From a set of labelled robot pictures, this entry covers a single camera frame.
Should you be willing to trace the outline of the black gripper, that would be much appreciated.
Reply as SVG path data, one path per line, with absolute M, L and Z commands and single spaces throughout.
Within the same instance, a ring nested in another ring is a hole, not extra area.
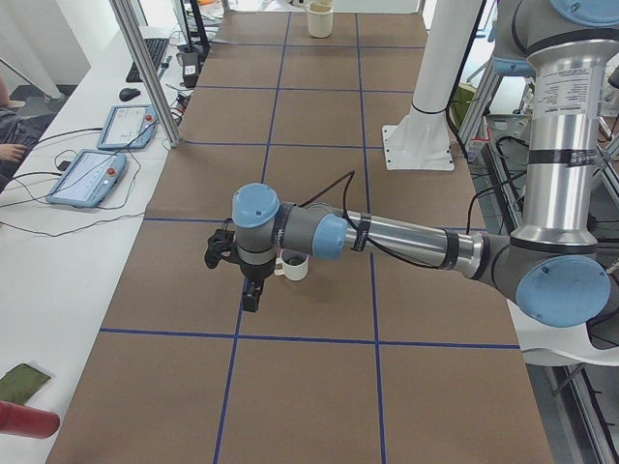
M 241 271 L 248 281 L 247 289 L 242 296 L 242 307 L 246 312 L 257 312 L 264 282 L 274 273 L 273 263 L 253 265 L 241 264 Z

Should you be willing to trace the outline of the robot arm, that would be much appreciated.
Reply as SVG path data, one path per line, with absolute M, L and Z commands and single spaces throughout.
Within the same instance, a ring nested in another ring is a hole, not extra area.
M 507 236 L 457 233 L 325 205 L 279 200 L 263 184 L 238 189 L 229 258 L 248 281 L 242 307 L 257 311 L 276 255 L 287 249 L 336 259 L 377 249 L 407 264 L 457 271 L 556 328 L 587 322 L 606 306 L 611 282 L 596 261 L 587 216 L 597 161 L 599 101 L 618 51 L 614 1 L 502 1 L 496 62 L 523 59 L 535 74 L 524 211 Z

